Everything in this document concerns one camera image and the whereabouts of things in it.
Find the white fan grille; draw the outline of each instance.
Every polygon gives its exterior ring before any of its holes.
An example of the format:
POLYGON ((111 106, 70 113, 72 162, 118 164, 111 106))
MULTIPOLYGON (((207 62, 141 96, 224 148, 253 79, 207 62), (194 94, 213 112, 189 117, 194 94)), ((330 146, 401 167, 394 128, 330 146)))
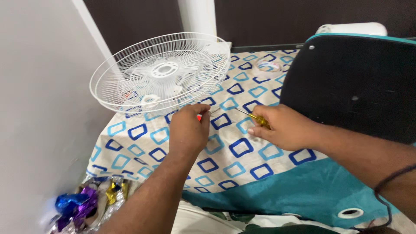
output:
POLYGON ((216 89, 230 66, 230 49, 219 37, 183 32, 155 37, 107 59, 90 81, 105 107, 138 115, 167 114, 216 89))

